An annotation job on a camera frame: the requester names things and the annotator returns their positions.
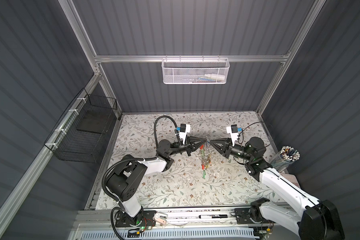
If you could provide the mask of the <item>large keyring with coloured keys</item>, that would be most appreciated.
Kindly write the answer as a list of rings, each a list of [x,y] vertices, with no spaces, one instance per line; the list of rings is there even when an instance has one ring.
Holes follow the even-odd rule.
[[[200,146],[201,151],[201,166],[202,166],[202,178],[205,180],[207,175],[207,169],[211,164],[211,145],[208,137],[205,137],[205,142]]]

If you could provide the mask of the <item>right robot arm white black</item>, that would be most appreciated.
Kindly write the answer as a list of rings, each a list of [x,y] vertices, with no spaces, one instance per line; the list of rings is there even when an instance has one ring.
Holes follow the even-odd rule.
[[[282,208],[267,198],[251,203],[250,218],[255,223],[267,220],[281,225],[302,240],[344,240],[345,232],[336,206],[304,192],[272,167],[264,158],[264,141],[252,137],[244,145],[230,138],[211,140],[210,144],[223,157],[242,159],[248,174],[282,197],[294,212]]]

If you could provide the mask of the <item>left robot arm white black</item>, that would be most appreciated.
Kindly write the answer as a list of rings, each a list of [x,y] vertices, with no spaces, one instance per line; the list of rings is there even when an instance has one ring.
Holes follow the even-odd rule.
[[[172,156],[182,153],[190,156],[206,141],[205,138],[193,136],[187,136],[185,143],[161,140],[153,158],[135,158],[126,155],[106,170],[102,178],[102,189],[108,197],[117,202],[129,219],[138,222],[143,216],[144,208],[135,193],[144,176],[168,171],[174,162]]]

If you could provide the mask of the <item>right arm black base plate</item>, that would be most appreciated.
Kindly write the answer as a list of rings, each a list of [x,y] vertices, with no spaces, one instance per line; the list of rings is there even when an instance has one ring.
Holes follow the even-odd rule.
[[[271,224],[273,225],[274,222],[270,220],[266,220],[263,217],[257,218],[256,216],[253,217],[251,214],[251,207],[246,208],[235,208],[231,215],[236,219],[237,224],[244,225],[244,224]]]

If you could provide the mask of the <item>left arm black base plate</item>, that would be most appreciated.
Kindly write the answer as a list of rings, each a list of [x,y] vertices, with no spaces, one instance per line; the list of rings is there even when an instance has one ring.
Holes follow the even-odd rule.
[[[118,228],[129,228],[129,227],[154,227],[156,221],[154,216],[156,211],[140,211],[135,217],[130,217],[127,213],[118,211],[115,215],[115,225]]]

